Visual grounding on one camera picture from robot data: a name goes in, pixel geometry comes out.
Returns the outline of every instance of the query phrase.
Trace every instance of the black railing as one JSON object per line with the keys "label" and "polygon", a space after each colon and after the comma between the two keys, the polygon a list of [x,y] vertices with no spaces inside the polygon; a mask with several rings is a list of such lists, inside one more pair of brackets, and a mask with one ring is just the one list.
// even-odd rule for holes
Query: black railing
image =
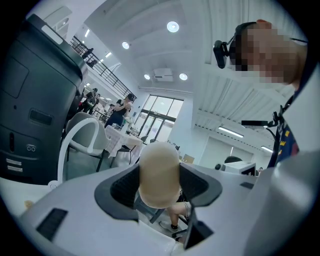
{"label": "black railing", "polygon": [[[72,48],[82,56],[84,53],[88,51],[88,48],[80,42],[78,38],[75,36],[71,39],[70,45]],[[115,76],[112,71],[106,67],[96,55],[90,53],[87,58],[84,59],[88,66],[91,65],[91,62],[96,62],[96,64],[92,65],[92,69],[97,72],[99,76],[101,76],[107,84],[116,89],[121,95],[126,97],[128,94],[133,94],[120,80]],[[135,101],[137,97],[133,94],[133,101]]]}

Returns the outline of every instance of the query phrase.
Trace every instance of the ceiling duct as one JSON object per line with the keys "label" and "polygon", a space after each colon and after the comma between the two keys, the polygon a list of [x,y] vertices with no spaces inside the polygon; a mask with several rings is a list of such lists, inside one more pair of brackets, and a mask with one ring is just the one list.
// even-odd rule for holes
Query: ceiling duct
{"label": "ceiling duct", "polygon": [[158,82],[173,82],[174,77],[170,68],[154,69],[154,79]]}

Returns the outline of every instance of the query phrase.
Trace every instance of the fluorescent light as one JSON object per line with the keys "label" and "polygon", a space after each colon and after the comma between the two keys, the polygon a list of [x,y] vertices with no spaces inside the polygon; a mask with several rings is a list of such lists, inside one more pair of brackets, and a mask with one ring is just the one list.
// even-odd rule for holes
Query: fluorescent light
{"label": "fluorescent light", "polygon": [[179,30],[179,25],[175,21],[170,21],[167,25],[166,28],[171,32],[175,33]]}
{"label": "fluorescent light", "polygon": [[261,148],[264,149],[264,150],[266,150],[266,151],[269,151],[269,152],[271,152],[271,153],[274,152],[273,150],[271,150],[270,148],[267,148],[266,146],[262,146]]}
{"label": "fluorescent light", "polygon": [[122,47],[127,50],[127,49],[129,49],[130,46],[127,42],[123,42]]}
{"label": "fluorescent light", "polygon": [[90,32],[90,29],[88,29],[88,30],[85,32],[85,35],[84,35],[85,38],[88,36],[89,32]]}
{"label": "fluorescent light", "polygon": [[234,132],[234,131],[232,131],[232,130],[226,129],[226,128],[222,127],[222,126],[219,126],[219,129],[222,130],[222,131],[225,131],[225,132],[227,132],[227,133],[233,134],[233,135],[235,135],[235,136],[238,136],[238,137],[240,137],[240,138],[243,138],[243,137],[244,137],[243,135],[241,135],[241,134],[239,134],[239,133],[236,133],[236,132]]}
{"label": "fluorescent light", "polygon": [[179,77],[180,77],[180,79],[183,80],[183,81],[185,81],[185,80],[188,79],[188,76],[187,76],[186,74],[184,74],[184,73],[181,73],[181,74],[179,75]]}

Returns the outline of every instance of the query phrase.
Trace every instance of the white tablecloth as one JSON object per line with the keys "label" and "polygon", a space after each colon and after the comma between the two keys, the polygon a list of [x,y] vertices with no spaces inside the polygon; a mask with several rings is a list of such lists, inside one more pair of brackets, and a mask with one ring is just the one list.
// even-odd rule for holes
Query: white tablecloth
{"label": "white tablecloth", "polygon": [[131,151],[132,156],[139,157],[142,149],[143,141],[133,135],[123,134],[121,131],[114,129],[108,125],[105,128],[105,134],[111,139],[106,150],[110,153],[109,157],[115,157],[117,151],[122,148],[122,145],[126,145],[128,148],[134,149]]}

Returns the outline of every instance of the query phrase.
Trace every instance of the shoe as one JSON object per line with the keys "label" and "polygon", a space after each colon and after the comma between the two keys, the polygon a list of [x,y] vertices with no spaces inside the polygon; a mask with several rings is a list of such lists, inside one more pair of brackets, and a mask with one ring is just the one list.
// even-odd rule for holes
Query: shoe
{"label": "shoe", "polygon": [[171,227],[171,223],[166,222],[166,221],[160,221],[160,222],[159,222],[159,225],[161,226],[161,228],[163,228],[163,229],[165,229],[165,230],[169,230],[169,231],[172,232],[172,233],[179,231],[179,228],[173,229],[173,228]]}

